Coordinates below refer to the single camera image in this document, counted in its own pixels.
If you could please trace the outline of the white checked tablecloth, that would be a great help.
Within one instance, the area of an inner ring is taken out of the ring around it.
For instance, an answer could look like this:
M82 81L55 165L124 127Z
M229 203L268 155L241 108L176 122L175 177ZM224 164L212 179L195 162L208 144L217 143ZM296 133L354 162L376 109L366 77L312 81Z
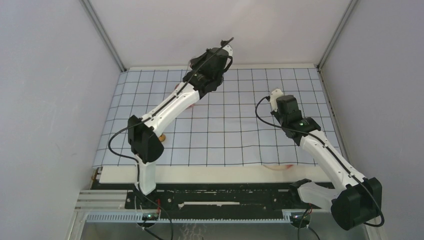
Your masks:
M185 70L130 70L120 74L93 166L133 165L128 135L131 116L141 117L162 102ZM312 165L316 161L277 129L265 97L281 89L297 99L340 149L325 92L314 68L231 69L217 91L185 109L164 130L159 166Z

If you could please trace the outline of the cream pink branch plate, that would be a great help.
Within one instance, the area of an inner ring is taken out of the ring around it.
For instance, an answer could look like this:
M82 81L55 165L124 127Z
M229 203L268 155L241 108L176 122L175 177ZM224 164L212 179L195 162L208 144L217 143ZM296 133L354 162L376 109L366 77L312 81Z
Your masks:
M263 165L265 168L273 171L284 171L293 167L292 164L287 165Z

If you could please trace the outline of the pink patterned mug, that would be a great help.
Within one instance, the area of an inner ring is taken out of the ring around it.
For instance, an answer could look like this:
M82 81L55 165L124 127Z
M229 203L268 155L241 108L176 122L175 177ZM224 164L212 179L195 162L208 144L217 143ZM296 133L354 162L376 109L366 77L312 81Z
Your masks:
M181 84L181 83L178 83L178 84L174 87L174 90L178 89L180 84ZM186 108L186 110L191 109L191 108L193 108L193 107L194 107L194 104L191 104L191 105L189 105L189 106Z

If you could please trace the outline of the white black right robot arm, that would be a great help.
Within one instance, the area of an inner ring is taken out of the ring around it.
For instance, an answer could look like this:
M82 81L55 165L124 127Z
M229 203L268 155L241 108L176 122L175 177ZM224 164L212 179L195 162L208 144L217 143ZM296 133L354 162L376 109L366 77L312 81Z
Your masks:
M310 179L294 183L289 203L295 208L312 204L331 212L335 222L344 230L358 225L370 226L377 217L381 227L385 223L382 213L382 184L375 178L367 178L355 169L334 148L320 125L311 117L304 117L293 95L271 93L271 115L279 123L285 135L297 146L309 153L330 179L333 188L320 186Z

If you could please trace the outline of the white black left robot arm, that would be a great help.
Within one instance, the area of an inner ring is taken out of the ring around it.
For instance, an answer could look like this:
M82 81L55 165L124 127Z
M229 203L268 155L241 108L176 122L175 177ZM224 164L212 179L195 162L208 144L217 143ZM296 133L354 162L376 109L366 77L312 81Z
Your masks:
M142 117L128 119L127 139L137 163L137 202L149 209L156 203L156 160L164 152L160 136L188 107L215 92L224 81L224 73L233 63L230 45L208 48L201 56L190 60L187 72L173 92Z

